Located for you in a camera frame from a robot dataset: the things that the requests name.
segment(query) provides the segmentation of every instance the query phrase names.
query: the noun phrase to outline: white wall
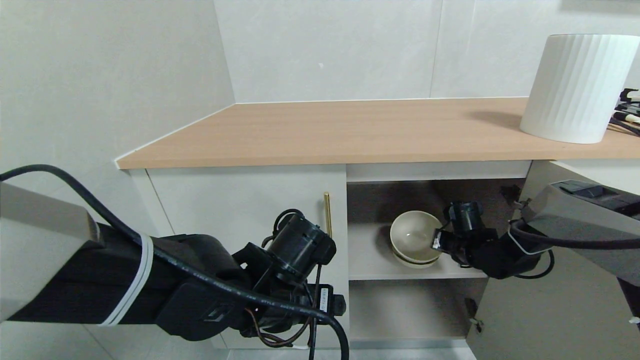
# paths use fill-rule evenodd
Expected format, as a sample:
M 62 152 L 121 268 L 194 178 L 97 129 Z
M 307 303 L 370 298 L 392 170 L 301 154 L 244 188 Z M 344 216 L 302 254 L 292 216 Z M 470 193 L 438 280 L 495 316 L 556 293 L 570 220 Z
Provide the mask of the white wall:
M 526 96 L 554 33 L 640 35 L 636 0 L 216 0 L 237 102 Z M 640 87 L 640 56 L 628 80 Z
M 211 1 L 3 1 L 0 172 L 50 163 L 133 227 L 158 234 L 113 160 L 234 102 Z M 12 183 L 82 204 L 48 174 Z M 155 325 L 11 323 L 11 359 L 223 359 Z

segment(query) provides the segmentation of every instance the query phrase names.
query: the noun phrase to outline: white ribbed container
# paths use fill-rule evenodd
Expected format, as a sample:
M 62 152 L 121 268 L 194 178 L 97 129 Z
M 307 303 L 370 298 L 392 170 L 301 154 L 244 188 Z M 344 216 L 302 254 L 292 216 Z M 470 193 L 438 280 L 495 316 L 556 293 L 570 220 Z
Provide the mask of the white ribbed container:
M 520 129 L 572 143 L 602 140 L 640 37 L 551 35 Z

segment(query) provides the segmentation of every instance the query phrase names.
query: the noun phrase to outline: robotic arm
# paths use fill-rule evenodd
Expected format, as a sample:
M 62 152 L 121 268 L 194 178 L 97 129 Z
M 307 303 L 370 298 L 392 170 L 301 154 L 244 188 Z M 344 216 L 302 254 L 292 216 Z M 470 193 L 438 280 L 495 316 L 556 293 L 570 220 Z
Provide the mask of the robotic arm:
M 109 225 L 94 222 L 81 206 L 1 182 L 29 171 L 62 178 Z M 0 320 L 102 323 L 141 264 L 141 236 L 58 168 L 12 170 L 0 174 L 0 186 Z M 334 319 L 346 310 L 344 297 L 329 284 L 307 281 L 313 268 L 319 274 L 332 260 L 335 242 L 302 212 L 284 211 L 262 247 L 249 243 L 233 255 L 208 235 L 151 240 L 155 261 L 119 323 L 154 323 L 190 341 L 230 327 L 270 347 L 291 347 L 309 325 L 313 345 L 317 322 L 336 330 L 348 358 L 346 335 Z M 304 326 L 290 339 L 276 335 L 296 324 Z
M 520 210 L 498 237 L 484 226 L 482 205 L 453 202 L 445 209 L 452 231 L 436 232 L 433 248 L 451 255 L 460 265 L 488 276 L 535 279 L 553 268 L 551 247 L 576 249 L 615 276 L 640 286 L 640 196 L 600 184 L 567 180 L 547 185 Z M 549 269 L 526 277 L 543 253 L 552 257 Z

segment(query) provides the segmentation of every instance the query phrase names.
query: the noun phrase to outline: beige bowl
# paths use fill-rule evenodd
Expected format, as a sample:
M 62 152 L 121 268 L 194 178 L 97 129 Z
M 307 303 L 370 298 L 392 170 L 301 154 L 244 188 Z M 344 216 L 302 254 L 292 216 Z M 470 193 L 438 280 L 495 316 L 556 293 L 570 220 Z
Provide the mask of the beige bowl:
M 412 268 L 431 266 L 440 256 L 431 245 L 435 231 L 441 227 L 442 223 L 436 217 L 424 211 L 407 211 L 398 216 L 390 231 L 395 257 Z

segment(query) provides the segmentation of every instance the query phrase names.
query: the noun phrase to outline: wooden countertop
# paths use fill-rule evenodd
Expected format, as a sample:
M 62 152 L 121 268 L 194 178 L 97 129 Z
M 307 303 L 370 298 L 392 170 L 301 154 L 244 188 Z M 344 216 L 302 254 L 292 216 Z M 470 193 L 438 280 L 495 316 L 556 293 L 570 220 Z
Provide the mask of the wooden countertop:
M 117 160 L 120 168 L 640 158 L 607 131 L 579 145 L 518 128 L 527 98 L 236 104 Z

